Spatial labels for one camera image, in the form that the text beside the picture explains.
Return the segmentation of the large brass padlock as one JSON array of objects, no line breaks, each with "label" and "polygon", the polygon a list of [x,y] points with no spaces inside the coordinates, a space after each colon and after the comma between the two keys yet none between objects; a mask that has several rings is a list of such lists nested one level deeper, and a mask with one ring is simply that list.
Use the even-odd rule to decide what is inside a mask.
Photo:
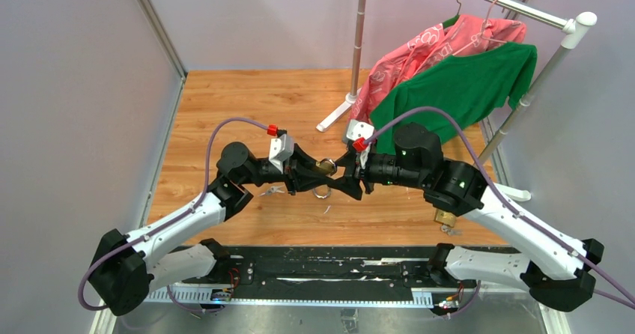
[{"label": "large brass padlock", "polygon": [[335,161],[330,158],[324,158],[316,162],[316,167],[320,173],[326,176],[332,176],[338,171]]}]

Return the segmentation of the small brass padlock with key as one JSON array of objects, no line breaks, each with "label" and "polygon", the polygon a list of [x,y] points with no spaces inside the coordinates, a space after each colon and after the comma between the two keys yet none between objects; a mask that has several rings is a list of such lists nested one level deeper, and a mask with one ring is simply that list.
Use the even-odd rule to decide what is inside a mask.
[{"label": "small brass padlock with key", "polygon": [[437,209],[434,215],[434,221],[440,224],[440,230],[449,236],[462,235],[461,230],[455,228],[457,217],[444,210]]}]

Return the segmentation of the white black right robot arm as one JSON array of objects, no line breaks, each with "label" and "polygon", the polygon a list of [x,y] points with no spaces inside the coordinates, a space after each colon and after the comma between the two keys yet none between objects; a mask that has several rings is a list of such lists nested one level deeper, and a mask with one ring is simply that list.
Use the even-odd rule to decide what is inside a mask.
[{"label": "white black right robot arm", "polygon": [[578,240],[546,225],[489,184],[476,166],[443,156],[437,134],[410,123],[394,135],[394,154],[379,154],[365,140],[374,128],[351,121],[344,169],[344,191],[353,198],[377,184],[420,189],[436,209],[476,222],[511,244],[511,254],[483,252],[440,243],[428,259],[429,280],[437,287],[462,281],[493,282],[520,289],[539,303],[571,312],[592,298],[604,246]]}]

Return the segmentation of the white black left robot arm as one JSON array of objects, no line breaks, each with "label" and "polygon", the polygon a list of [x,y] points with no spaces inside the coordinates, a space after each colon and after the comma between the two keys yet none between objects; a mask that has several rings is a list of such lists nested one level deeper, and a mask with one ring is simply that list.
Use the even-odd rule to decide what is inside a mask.
[{"label": "white black left robot arm", "polygon": [[86,285],[98,293],[100,309],[122,316],[136,309],[157,289],[193,277],[212,284],[228,278],[229,263],[221,258],[221,246],[212,239],[184,251],[177,247],[203,230],[222,224],[242,211],[253,195],[245,186],[283,183],[291,194],[318,186],[338,189],[332,179],[343,167],[337,160],[316,160],[286,135],[272,139],[267,157],[257,158],[242,142],[222,149],[214,178],[193,200],[159,221],[126,234],[106,232],[97,245],[78,296]]}]

